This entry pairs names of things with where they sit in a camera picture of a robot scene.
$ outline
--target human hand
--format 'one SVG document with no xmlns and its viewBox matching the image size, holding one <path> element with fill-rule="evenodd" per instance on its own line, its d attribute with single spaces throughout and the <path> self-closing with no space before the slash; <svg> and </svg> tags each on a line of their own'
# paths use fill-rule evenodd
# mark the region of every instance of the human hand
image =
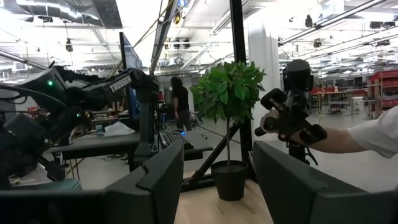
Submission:
<svg viewBox="0 0 398 224">
<path fill-rule="evenodd" d="M 265 131 L 266 133 L 278 133 L 278 132 L 279 132 L 278 129 L 272 129 L 272 130 L 265 130 L 265 129 L 264 129 L 264 122 L 265 122 L 265 120 L 266 120 L 267 118 L 275 118 L 275 119 L 278 119 L 278 118 L 279 118 L 279 112 L 278 112 L 277 110 L 275 110 L 275 109 L 272 109 L 272 110 L 270 110 L 266 115 L 264 115 L 264 116 L 261 118 L 261 121 L 260 121 L 260 128 L 261 128 L 263 131 Z"/>
</svg>

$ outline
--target green leaves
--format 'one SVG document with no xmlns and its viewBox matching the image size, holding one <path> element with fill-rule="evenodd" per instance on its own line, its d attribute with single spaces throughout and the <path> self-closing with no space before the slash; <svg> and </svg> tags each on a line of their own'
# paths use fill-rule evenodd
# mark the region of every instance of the green leaves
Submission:
<svg viewBox="0 0 398 224">
<path fill-rule="evenodd" d="M 228 87 L 228 84 L 226 82 L 221 82 L 218 86 L 217 86 L 217 93 L 218 94 L 222 94 L 226 91 L 226 88 Z"/>
<path fill-rule="evenodd" d="M 264 87 L 262 87 L 261 84 L 257 84 L 256 86 L 257 86 L 257 89 L 258 89 L 258 90 L 260 90 L 260 91 L 265 91 Z"/>
<path fill-rule="evenodd" d="M 253 82 L 260 83 L 262 81 L 262 78 L 264 78 L 264 74 L 259 72 L 256 74 L 256 77 L 253 78 Z"/>
<path fill-rule="evenodd" d="M 206 89 L 210 90 L 210 91 L 216 91 L 217 89 L 217 84 L 213 83 L 213 82 L 208 82 L 206 83 Z"/>
<path fill-rule="evenodd" d="M 259 100 L 264 72 L 244 63 L 219 63 L 191 87 L 199 112 L 217 122 L 219 119 L 235 119 L 243 122 L 252 119 L 252 108 Z"/>
<path fill-rule="evenodd" d="M 236 85 L 235 86 L 235 95 L 239 99 L 244 100 L 244 98 L 246 97 L 246 91 L 243 88 L 243 86 L 241 86 L 241 85 Z"/>
<path fill-rule="evenodd" d="M 225 91 L 224 93 L 220 94 L 220 101 L 225 105 L 228 103 L 228 92 Z"/>
</svg>

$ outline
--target red shelving unit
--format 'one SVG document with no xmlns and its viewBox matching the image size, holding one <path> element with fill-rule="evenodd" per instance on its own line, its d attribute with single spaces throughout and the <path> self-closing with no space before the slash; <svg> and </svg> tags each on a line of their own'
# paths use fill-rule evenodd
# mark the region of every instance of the red shelving unit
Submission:
<svg viewBox="0 0 398 224">
<path fill-rule="evenodd" d="M 398 106 L 398 95 L 394 99 L 395 92 L 398 93 L 398 70 L 380 71 L 369 77 L 368 95 L 380 102 L 375 105 L 376 114 Z"/>
</svg>

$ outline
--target paper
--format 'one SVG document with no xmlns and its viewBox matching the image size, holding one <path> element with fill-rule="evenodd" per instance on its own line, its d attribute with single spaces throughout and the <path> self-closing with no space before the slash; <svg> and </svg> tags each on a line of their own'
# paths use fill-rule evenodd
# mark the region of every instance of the paper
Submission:
<svg viewBox="0 0 398 224">
<path fill-rule="evenodd" d="M 113 125 L 105 127 L 104 136 L 120 136 L 120 135 L 132 134 L 135 132 L 136 132 L 135 130 L 127 127 L 122 122 L 118 121 Z"/>
</svg>

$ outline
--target black plant pot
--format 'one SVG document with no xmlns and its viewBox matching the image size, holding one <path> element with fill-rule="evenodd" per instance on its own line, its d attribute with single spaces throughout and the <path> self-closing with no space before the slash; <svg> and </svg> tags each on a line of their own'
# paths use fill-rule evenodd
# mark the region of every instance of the black plant pot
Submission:
<svg viewBox="0 0 398 224">
<path fill-rule="evenodd" d="M 241 161 L 220 161 L 211 165 L 218 196 L 225 201 L 243 198 L 248 165 Z"/>
</svg>

